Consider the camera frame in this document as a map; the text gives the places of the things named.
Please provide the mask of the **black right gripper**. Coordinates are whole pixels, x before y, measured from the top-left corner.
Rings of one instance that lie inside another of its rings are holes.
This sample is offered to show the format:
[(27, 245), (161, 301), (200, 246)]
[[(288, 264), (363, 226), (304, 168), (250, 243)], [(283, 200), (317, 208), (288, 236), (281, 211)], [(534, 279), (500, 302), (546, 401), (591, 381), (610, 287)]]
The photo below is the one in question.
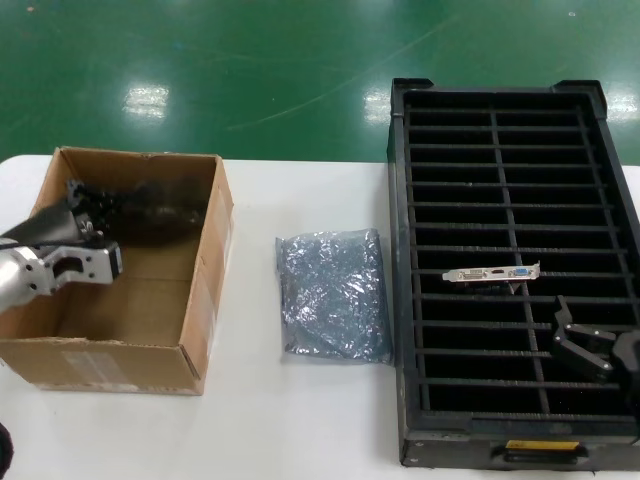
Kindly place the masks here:
[(620, 334), (576, 324), (564, 296), (556, 297), (552, 356), (592, 382), (604, 384), (612, 376), (622, 388), (639, 387), (639, 331)]

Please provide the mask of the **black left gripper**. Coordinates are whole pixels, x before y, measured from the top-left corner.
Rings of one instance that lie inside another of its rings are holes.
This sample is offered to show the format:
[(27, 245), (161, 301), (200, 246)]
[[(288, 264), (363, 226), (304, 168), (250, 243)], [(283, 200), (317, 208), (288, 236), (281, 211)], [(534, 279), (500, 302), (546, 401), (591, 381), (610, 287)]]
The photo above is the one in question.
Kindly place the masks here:
[(108, 233), (118, 212), (117, 195), (78, 180), (68, 180), (66, 187), (67, 201), (39, 210), (4, 232), (1, 240), (12, 247), (34, 249), (82, 247), (98, 241), (100, 232)]

